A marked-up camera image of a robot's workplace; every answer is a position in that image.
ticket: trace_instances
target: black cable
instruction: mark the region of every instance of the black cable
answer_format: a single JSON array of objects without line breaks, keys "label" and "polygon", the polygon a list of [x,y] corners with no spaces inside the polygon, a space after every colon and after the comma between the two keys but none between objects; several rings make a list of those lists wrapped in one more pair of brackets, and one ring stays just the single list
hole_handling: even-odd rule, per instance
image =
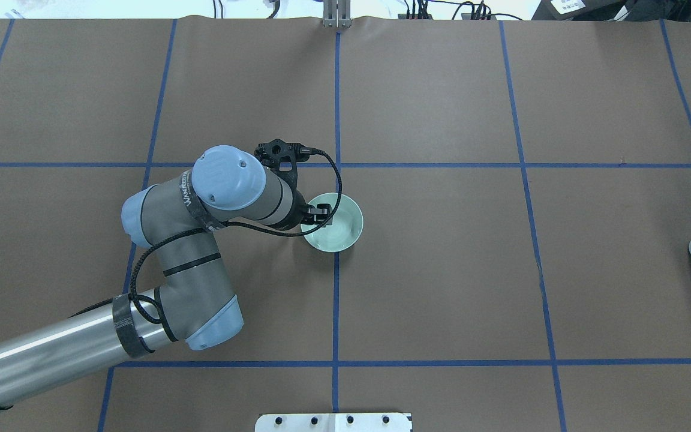
[{"label": "black cable", "polygon": [[76,312],[75,314],[71,315],[69,318],[73,318],[73,317],[75,317],[75,316],[77,316],[77,315],[84,314],[85,312],[94,311],[94,310],[97,309],[98,307],[103,307],[103,306],[105,306],[106,304],[111,304],[111,303],[113,303],[113,298],[109,298],[109,299],[107,299],[107,300],[98,302],[98,303],[96,303],[96,304],[93,304],[93,306],[85,307],[85,308],[82,309],[81,311]]},{"label": "black cable", "polygon": [[488,17],[491,16],[510,16],[510,17],[515,17],[515,19],[518,19],[519,21],[524,21],[518,16],[513,16],[512,14],[486,14],[485,16],[482,17],[482,19],[488,19]]},{"label": "black cable", "polygon": [[458,8],[455,9],[455,13],[452,14],[452,19],[455,19],[456,16],[458,16],[458,12],[460,11],[460,8],[462,8],[465,5],[471,5],[471,14],[474,14],[474,10],[476,9],[476,5],[474,5],[471,2],[463,2],[463,3],[457,3]]},{"label": "black cable", "polygon": [[232,222],[232,221],[227,221],[223,222],[223,225],[227,227],[244,227],[245,229],[251,229],[251,230],[256,230],[257,232],[262,232],[262,233],[269,233],[270,235],[276,235],[279,237],[302,237],[304,235],[309,235],[310,233],[317,232],[319,229],[322,229],[327,225],[329,221],[331,221],[332,217],[335,216],[335,211],[338,210],[338,207],[340,207],[340,198],[343,196],[343,180],[340,178],[340,170],[338,170],[337,165],[335,164],[335,161],[332,161],[332,158],[330,158],[329,155],[327,155],[326,151],[324,150],[318,150],[318,148],[313,149],[314,153],[313,155],[321,155],[327,158],[327,161],[329,164],[332,166],[332,169],[335,170],[335,177],[337,178],[338,181],[338,199],[335,201],[335,207],[332,208],[332,211],[330,211],[329,215],[327,215],[327,218],[324,219],[324,221],[317,225],[316,227],[313,227],[310,230],[307,230],[307,232],[293,232],[293,233],[288,233],[288,232],[276,232],[276,230],[269,230],[269,229],[264,229],[263,227],[258,227],[256,225],[251,225],[251,224],[245,224],[244,222]]},{"label": "black cable", "polygon": [[[165,244],[172,243],[173,241],[181,239],[183,237],[188,237],[190,235],[196,235],[197,233],[203,232],[207,231],[205,229],[193,229],[187,230],[186,232],[176,233],[176,235],[173,235],[169,238],[165,238],[159,243],[154,244],[154,246],[148,248],[145,252],[143,252],[142,255],[140,255],[140,258],[137,259],[137,263],[135,263],[135,268],[132,270],[132,274],[130,275],[130,292],[127,296],[130,298],[130,301],[132,301],[132,303],[135,305],[135,309],[137,309],[138,314],[145,318],[147,322],[155,323],[156,325],[160,325],[161,323],[163,323],[164,320],[162,319],[162,317],[164,317],[164,309],[162,309],[161,304],[157,301],[154,301],[153,298],[146,297],[145,295],[139,295],[139,293],[137,293],[137,274],[140,273],[140,268],[143,267],[143,262],[145,262],[146,258],[148,258],[149,255],[153,254],[153,252],[156,251],[156,249],[165,246]],[[145,301],[146,303],[153,304],[153,306],[156,307],[159,318],[152,317],[145,309],[143,309],[143,305],[140,304],[140,301]]]},{"label": "black cable", "polygon": [[682,1],[682,7],[679,9],[679,13],[675,16],[675,18],[676,18],[677,20],[681,20],[681,19],[682,19],[681,16],[682,16],[682,14],[684,13],[684,6],[686,6],[686,3],[687,3],[687,0],[683,0],[683,1]]},{"label": "black cable", "polygon": [[268,16],[268,19],[273,19],[279,13],[279,8],[282,6],[282,0],[274,0],[274,11]]},{"label": "black cable", "polygon": [[[343,197],[343,179],[340,177],[340,170],[338,170],[337,164],[335,164],[335,161],[327,155],[326,151],[324,150],[319,150],[318,148],[312,148],[311,149],[312,155],[321,155],[324,156],[329,164],[332,166],[332,169],[335,170],[335,177],[337,178],[338,181],[338,198],[335,201],[335,207],[332,208],[332,211],[327,215],[327,218],[324,219],[320,224],[316,225],[316,227],[313,227],[310,230],[307,230],[307,232],[297,232],[297,233],[286,233],[286,232],[277,232],[276,230],[269,230],[269,229],[263,229],[262,227],[258,227],[255,225],[251,224],[245,224],[244,222],[232,222],[232,221],[225,221],[223,222],[223,225],[226,227],[244,227],[245,229],[251,229],[251,230],[256,230],[257,232],[262,232],[262,233],[269,233],[270,235],[276,235],[279,237],[302,237],[304,235],[309,235],[310,233],[317,232],[318,230],[322,229],[331,221],[332,217],[335,216],[335,211],[338,210],[338,207],[340,207],[340,198]],[[186,232],[181,232],[181,233],[176,233],[176,235],[173,235],[172,237],[165,238],[164,240],[160,241],[159,243],[154,244],[150,248],[148,248],[145,252],[143,252],[142,255],[140,255],[140,258],[137,259],[137,263],[135,263],[135,267],[132,270],[132,274],[130,275],[130,292],[128,294],[128,297],[130,301],[135,305],[135,309],[137,309],[138,314],[145,318],[147,322],[154,323],[154,325],[160,325],[161,323],[164,323],[164,307],[162,307],[161,303],[158,301],[154,300],[153,298],[146,297],[145,295],[139,295],[137,293],[137,274],[140,273],[140,268],[143,267],[143,262],[145,262],[146,258],[148,258],[151,254],[153,254],[156,249],[161,248],[162,246],[165,246],[165,244],[171,243],[175,240],[188,237],[190,235],[196,235],[197,233],[203,233],[203,232],[208,232],[207,230],[204,229],[193,229],[193,230],[187,230]],[[149,314],[145,309],[143,309],[143,305],[140,303],[140,301],[145,301],[148,304],[153,304],[153,306],[157,310],[157,314],[159,317],[154,318]]]}]

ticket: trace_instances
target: light blue joint cap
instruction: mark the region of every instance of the light blue joint cap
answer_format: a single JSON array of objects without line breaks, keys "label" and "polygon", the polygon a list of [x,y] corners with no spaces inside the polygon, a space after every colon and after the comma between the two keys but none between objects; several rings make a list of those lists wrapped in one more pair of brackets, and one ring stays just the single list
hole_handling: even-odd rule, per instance
[{"label": "light blue joint cap", "polygon": [[218,210],[241,210],[266,188],[266,170],[255,156],[230,145],[209,148],[194,163],[194,191],[204,204]]},{"label": "light blue joint cap", "polygon": [[143,221],[141,219],[143,213],[143,201],[148,195],[148,191],[156,186],[152,184],[143,191],[129,197],[124,205],[121,206],[121,226],[124,227],[124,232],[128,233],[132,239],[132,243],[137,244],[142,248],[150,248],[151,244],[146,240],[143,234]]},{"label": "light blue joint cap", "polygon": [[244,326],[244,318],[242,318],[242,311],[239,309],[239,301],[234,295],[220,309],[220,312],[209,318],[205,325],[187,337],[186,343],[194,351],[214,347],[236,336],[242,326]]}]

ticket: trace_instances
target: metal post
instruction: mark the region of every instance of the metal post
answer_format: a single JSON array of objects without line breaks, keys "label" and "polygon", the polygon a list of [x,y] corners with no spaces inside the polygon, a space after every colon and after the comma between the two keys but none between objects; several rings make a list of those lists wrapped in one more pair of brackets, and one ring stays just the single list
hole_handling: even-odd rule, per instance
[{"label": "metal post", "polygon": [[351,27],[351,0],[324,0],[324,27]]}]

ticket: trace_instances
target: silver metal tube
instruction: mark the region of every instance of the silver metal tube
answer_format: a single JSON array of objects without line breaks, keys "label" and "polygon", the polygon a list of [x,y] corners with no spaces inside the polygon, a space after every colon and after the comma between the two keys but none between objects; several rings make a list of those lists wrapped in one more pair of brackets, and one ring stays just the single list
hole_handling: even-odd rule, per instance
[{"label": "silver metal tube", "polygon": [[[153,297],[153,290],[145,295]],[[131,309],[137,333],[148,347],[170,344],[161,325],[152,325]],[[156,314],[153,307],[146,311]],[[110,305],[1,342],[0,407],[127,360]]]}]

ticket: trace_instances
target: electrical cable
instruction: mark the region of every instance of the electrical cable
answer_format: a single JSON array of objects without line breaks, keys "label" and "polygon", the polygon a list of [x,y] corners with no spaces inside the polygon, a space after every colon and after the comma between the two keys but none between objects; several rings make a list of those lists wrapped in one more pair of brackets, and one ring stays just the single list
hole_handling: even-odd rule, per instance
[{"label": "electrical cable", "polygon": [[428,15],[428,0],[425,0],[425,3],[423,3],[423,0],[420,0],[420,4],[423,6],[423,19],[431,19],[431,16]]},{"label": "electrical cable", "polygon": [[[324,219],[320,224],[316,225],[316,227],[313,227],[313,229],[307,230],[307,232],[297,232],[297,233],[286,233],[286,232],[277,232],[276,230],[269,230],[269,229],[264,229],[263,227],[258,227],[252,224],[245,224],[244,222],[233,222],[233,221],[225,221],[223,222],[223,225],[226,227],[244,227],[245,229],[251,229],[251,230],[256,230],[257,232],[262,232],[262,233],[269,233],[270,235],[276,235],[279,237],[302,237],[304,235],[309,235],[310,233],[316,232],[316,230],[322,229],[325,227],[329,221],[331,221],[332,217],[335,216],[335,211],[338,210],[338,207],[340,207],[340,198],[343,197],[343,179],[340,177],[340,170],[338,170],[337,164],[335,164],[335,161],[327,155],[326,151],[324,150],[319,150],[318,148],[311,148],[311,154],[312,155],[321,155],[324,156],[327,161],[329,162],[330,166],[332,166],[332,169],[335,171],[335,177],[337,178],[337,183],[338,183],[338,197],[337,200],[335,201],[335,207],[332,208],[332,211],[327,215],[327,218]],[[150,298],[145,295],[139,295],[137,293],[137,274],[140,273],[140,268],[143,267],[143,262],[145,262],[146,258],[148,258],[151,254],[153,254],[156,249],[161,248],[162,246],[165,246],[165,244],[169,244],[175,240],[188,237],[190,235],[196,235],[197,233],[203,233],[203,232],[208,232],[205,229],[193,229],[193,230],[186,230],[186,232],[181,232],[181,233],[176,233],[176,235],[173,235],[172,237],[165,238],[164,240],[160,241],[159,243],[154,244],[150,248],[148,248],[145,252],[143,252],[142,255],[140,255],[140,258],[137,259],[137,263],[135,267],[132,270],[132,274],[130,275],[130,290],[129,294],[127,295],[132,301],[132,303],[135,305],[135,309],[137,309],[138,314],[145,318],[147,322],[154,323],[154,325],[161,325],[164,323],[164,307],[162,307],[161,303],[158,301],[154,300],[153,298]],[[143,305],[140,303],[140,301],[145,301],[148,304],[153,304],[153,306],[157,310],[158,317],[154,318],[149,314],[144,308]]]},{"label": "electrical cable", "polygon": [[619,19],[611,19],[611,20],[609,20],[609,21],[612,21],[612,22],[623,21],[623,20],[624,20],[627,16],[629,16],[630,14],[631,14],[631,11],[628,11],[628,12],[624,13],[623,16],[619,17]]},{"label": "electrical cable", "polygon": [[282,0],[274,0],[274,11],[268,16],[268,19],[273,19],[279,13],[279,8],[282,6]]},{"label": "electrical cable", "polygon": [[97,309],[98,307],[103,307],[103,306],[105,306],[106,304],[111,304],[111,303],[113,303],[113,298],[109,298],[109,299],[107,299],[107,300],[100,301],[100,302],[98,302],[98,303],[96,303],[96,304],[93,304],[93,306],[85,307],[85,308],[82,309],[81,311],[76,312],[75,314],[71,315],[69,318],[73,318],[73,317],[75,317],[75,316],[77,316],[77,315],[84,314],[85,312],[94,311],[94,310]]},{"label": "electrical cable", "polygon": [[465,5],[471,6],[471,14],[474,14],[474,11],[476,10],[476,5],[474,5],[471,2],[463,2],[463,3],[457,3],[458,8],[455,9],[455,13],[452,14],[452,19],[455,19],[456,16],[458,16],[458,12],[460,11],[460,8],[462,8]]},{"label": "electrical cable", "polygon": [[[153,254],[153,252],[156,251],[156,249],[165,246],[165,244],[172,243],[175,240],[179,240],[190,235],[196,235],[197,233],[204,232],[208,231],[206,229],[193,229],[186,230],[186,232],[176,233],[176,235],[173,235],[169,238],[165,238],[159,243],[154,244],[154,246],[148,248],[145,252],[143,252],[142,255],[140,255],[140,258],[137,259],[137,263],[134,269],[132,270],[132,274],[130,275],[130,292],[127,296],[129,297],[130,301],[132,301],[132,303],[135,305],[135,309],[137,309],[138,314],[145,318],[147,322],[154,323],[154,325],[160,325],[161,323],[164,323],[164,309],[162,308],[161,303],[154,300],[153,298],[150,298],[145,295],[139,295],[139,293],[137,293],[137,274],[140,273],[140,268],[143,267],[143,262],[145,262],[146,258],[148,258],[149,255]],[[151,314],[149,314],[145,309],[143,309],[143,305],[140,304],[140,301],[145,301],[146,303],[153,304],[153,306],[156,307],[159,318],[152,317]]]},{"label": "electrical cable", "polygon": [[485,6],[484,2],[479,3],[479,5],[476,7],[476,11],[471,14],[471,17],[468,19],[479,19],[480,16],[485,14],[485,9],[483,8]]},{"label": "electrical cable", "polygon": [[684,13],[684,6],[686,6],[687,0],[682,1],[682,7],[679,9],[679,13],[675,16],[676,19],[681,19],[682,14]]},{"label": "electrical cable", "polygon": [[326,151],[324,150],[319,150],[318,148],[313,148],[313,153],[312,155],[321,155],[327,158],[327,161],[329,164],[332,166],[332,169],[335,170],[335,177],[337,178],[338,181],[338,198],[335,201],[335,207],[332,208],[332,211],[327,215],[327,218],[322,221],[321,224],[316,225],[316,227],[313,227],[310,230],[307,230],[307,232],[293,232],[293,233],[288,233],[288,232],[277,232],[276,230],[269,230],[269,229],[264,229],[263,227],[258,227],[256,225],[251,225],[251,224],[245,224],[244,222],[233,222],[233,221],[226,221],[223,222],[223,225],[227,227],[244,227],[244,229],[251,229],[251,230],[256,230],[257,232],[262,232],[262,233],[269,233],[270,235],[276,235],[278,237],[302,237],[304,235],[309,235],[310,233],[317,232],[319,229],[322,229],[329,221],[331,221],[332,217],[335,216],[335,211],[338,210],[338,207],[340,207],[340,198],[343,196],[343,180],[340,178],[340,170],[338,170],[337,165],[335,164],[335,161],[332,161],[332,158],[327,155]]}]

